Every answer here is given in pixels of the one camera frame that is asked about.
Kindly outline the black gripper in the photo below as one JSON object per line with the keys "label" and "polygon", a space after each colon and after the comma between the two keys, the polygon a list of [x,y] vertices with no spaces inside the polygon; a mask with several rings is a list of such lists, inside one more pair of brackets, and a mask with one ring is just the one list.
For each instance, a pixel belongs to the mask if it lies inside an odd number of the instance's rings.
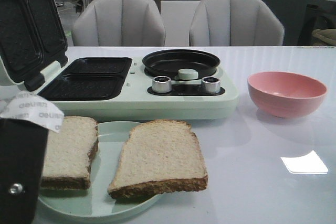
{"label": "black gripper", "polygon": [[32,223],[49,130],[1,119],[1,223]]}

